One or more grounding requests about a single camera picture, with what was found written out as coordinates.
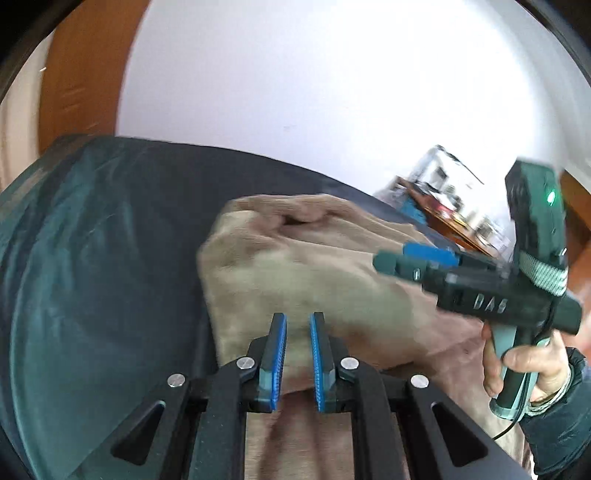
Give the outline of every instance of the table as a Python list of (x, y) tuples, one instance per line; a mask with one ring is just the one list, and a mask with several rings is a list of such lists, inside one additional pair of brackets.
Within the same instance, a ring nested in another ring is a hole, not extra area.
[(455, 242), (467, 250), (476, 251), (489, 257), (498, 258), (500, 253), (496, 248), (485, 245), (478, 240), (476, 232), (472, 229), (465, 228), (451, 218), (444, 218), (431, 208), (430, 195), (425, 195), (414, 188), (414, 184), (406, 179), (398, 178), (396, 183), (402, 185), (407, 189), (407, 194), (418, 205), (419, 209), (425, 214), (427, 224), (436, 232), (442, 234), (447, 239)]

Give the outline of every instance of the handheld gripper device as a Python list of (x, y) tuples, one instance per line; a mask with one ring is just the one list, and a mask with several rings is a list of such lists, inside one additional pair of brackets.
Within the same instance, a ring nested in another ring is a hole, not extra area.
[[(489, 321), (501, 359), (519, 345), (547, 345), (552, 329), (575, 335), (582, 318), (581, 304), (567, 291), (564, 210), (554, 171), (517, 160), (505, 185), (515, 222), (512, 264), (419, 244), (374, 256), (378, 272), (421, 284), (438, 295), (439, 308)], [(513, 425), (527, 410), (538, 374), (504, 367), (502, 377), (503, 390), (490, 408)]]

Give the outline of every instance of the metal screw head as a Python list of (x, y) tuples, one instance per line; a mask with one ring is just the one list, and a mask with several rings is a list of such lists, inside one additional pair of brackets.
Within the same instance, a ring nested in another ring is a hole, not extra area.
[(346, 356), (340, 361), (340, 366), (345, 370), (355, 370), (359, 366), (359, 360), (352, 356)]
[(255, 361), (249, 356), (243, 356), (236, 360), (236, 365), (240, 370), (248, 370), (255, 366)]
[(183, 374), (172, 374), (167, 382), (169, 387), (182, 387), (184, 385), (185, 377)]
[(413, 387), (427, 388), (429, 386), (429, 379), (425, 375), (413, 375), (410, 379)]

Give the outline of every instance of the beige cloth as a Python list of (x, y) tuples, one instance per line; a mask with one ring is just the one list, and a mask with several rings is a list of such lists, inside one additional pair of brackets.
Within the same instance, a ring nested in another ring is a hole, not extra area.
[[(414, 362), (487, 433), (507, 426), (482, 387), (480, 321), (438, 311), (435, 297), (373, 269), (374, 253), (409, 241), (429, 243), (329, 195), (247, 197), (219, 216), (199, 271), (220, 363), (265, 335), (274, 312), (288, 317), (281, 408), (248, 417), (247, 478), (353, 478), (349, 416), (318, 414), (307, 391), (315, 311), (352, 355), (381, 369)], [(523, 461), (519, 428), (499, 444)]]

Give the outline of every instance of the black cable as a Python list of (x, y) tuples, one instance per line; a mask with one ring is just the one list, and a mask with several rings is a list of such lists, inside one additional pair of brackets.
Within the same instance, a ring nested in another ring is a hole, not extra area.
[(517, 416), (515, 417), (515, 420), (513, 420), (511, 422), (511, 425), (509, 425), (505, 430), (503, 430), (500, 434), (498, 434), (497, 436), (493, 437), (493, 440), (498, 440), (500, 439), (503, 435), (509, 433), (511, 431), (511, 429), (517, 424), (517, 422), (519, 421), (519, 419), (521, 418), (521, 415), (523, 414), (524, 410), (525, 410), (525, 406), (527, 404), (527, 398), (525, 398), (525, 396), (527, 395), (527, 385), (530, 384), (530, 373), (525, 374), (524, 377), (524, 388), (526, 389), (523, 393), (523, 395), (521, 396), (521, 398), (519, 399), (519, 408), (517, 409)]
[(481, 179), (479, 179), (476, 176), (476, 174), (472, 170), (470, 170), (462, 160), (460, 160), (459, 158), (457, 158), (455, 155), (449, 153), (441, 145), (436, 145), (436, 148), (438, 148), (439, 150), (441, 150), (442, 152), (444, 152), (445, 155), (447, 155), (448, 157), (450, 157), (454, 162), (459, 163), (462, 167), (464, 167), (467, 171), (469, 171), (476, 180), (478, 180), (480, 183), (482, 183), (484, 185), (484, 182)]

